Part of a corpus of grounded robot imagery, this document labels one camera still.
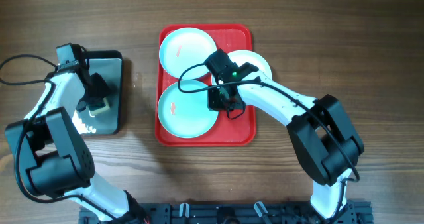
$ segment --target red mark on plate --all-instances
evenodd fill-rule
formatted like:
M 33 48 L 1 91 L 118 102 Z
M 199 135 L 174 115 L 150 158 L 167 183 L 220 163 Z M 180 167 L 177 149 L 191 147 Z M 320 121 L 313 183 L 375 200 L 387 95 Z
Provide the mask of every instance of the red mark on plate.
M 177 107 L 175 106 L 175 103 L 174 103 L 174 102 L 172 102 L 172 103 L 171 103 L 171 114 L 172 114 L 172 115 L 175 115 L 175 109 L 177 109 Z
M 180 46 L 178 47 L 178 51 L 177 51 L 177 57 L 179 57 L 179 56 L 180 56 L 180 52 L 181 52 L 181 47 L 182 47 L 182 45 L 180 45 Z

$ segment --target table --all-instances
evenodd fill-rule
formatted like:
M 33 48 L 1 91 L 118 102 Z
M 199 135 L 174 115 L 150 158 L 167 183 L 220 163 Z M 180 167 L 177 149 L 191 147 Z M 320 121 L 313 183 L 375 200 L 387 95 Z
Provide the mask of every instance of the table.
M 257 110 L 244 147 L 166 148 L 154 137 L 160 30 L 172 23 L 242 23 L 277 82 L 342 101 L 365 144 L 349 198 L 372 202 L 376 223 L 424 220 L 424 0 L 0 0 L 0 60 L 21 53 L 57 62 L 73 42 L 125 57 L 123 126 L 85 137 L 96 170 L 139 202 L 307 201 L 311 179 L 286 129 Z M 1 70 L 8 81 L 51 70 L 23 59 Z M 22 119 L 44 86 L 0 85 L 0 126 Z M 33 203 L 13 177 L 0 135 L 0 222 L 75 223 L 70 202 Z

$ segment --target plate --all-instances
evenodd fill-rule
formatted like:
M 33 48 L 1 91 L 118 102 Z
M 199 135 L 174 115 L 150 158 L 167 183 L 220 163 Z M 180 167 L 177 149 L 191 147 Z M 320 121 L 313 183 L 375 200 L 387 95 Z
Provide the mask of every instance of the plate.
M 196 80 L 184 80 L 180 85 L 184 90 L 207 87 Z M 174 83 L 160 96 L 158 117 L 169 133 L 181 138 L 194 138 L 206 133 L 215 124 L 218 112 L 207 108 L 207 91 L 182 93 Z
M 263 71 L 267 77 L 272 80 L 271 67 L 261 55 L 249 51 L 249 50 L 237 50 L 234 52 L 228 53 L 232 62 L 235 62 L 238 66 L 250 62 L 251 64 L 257 66 L 260 71 Z M 217 85 L 213 76 L 211 76 L 212 85 Z
M 213 39 L 197 28 L 181 28 L 171 32 L 159 48 L 159 61 L 171 76 L 179 78 L 189 67 L 203 63 L 217 50 Z M 185 80 L 204 76 L 209 70 L 200 66 L 184 75 Z

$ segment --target black mounting base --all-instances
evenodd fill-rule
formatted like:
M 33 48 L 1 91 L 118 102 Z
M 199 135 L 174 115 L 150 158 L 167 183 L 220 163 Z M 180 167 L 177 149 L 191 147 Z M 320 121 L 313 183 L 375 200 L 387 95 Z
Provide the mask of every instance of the black mounting base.
M 180 206 L 170 204 L 140 204 L 150 217 L 151 224 L 218 224 L 217 214 L 221 207 L 231 207 L 241 224 L 263 224 L 264 220 L 251 205 L 190 205 L 189 218 L 180 217 Z M 326 224 L 316 214 L 308 201 L 289 202 L 283 204 L 265 205 L 268 218 L 272 224 Z M 98 220 L 97 216 L 85 208 L 79 213 L 79 224 L 106 223 Z M 127 224 L 145 224 L 144 221 L 134 220 Z M 334 223 L 344 224 L 373 224 L 371 203 L 348 200 Z

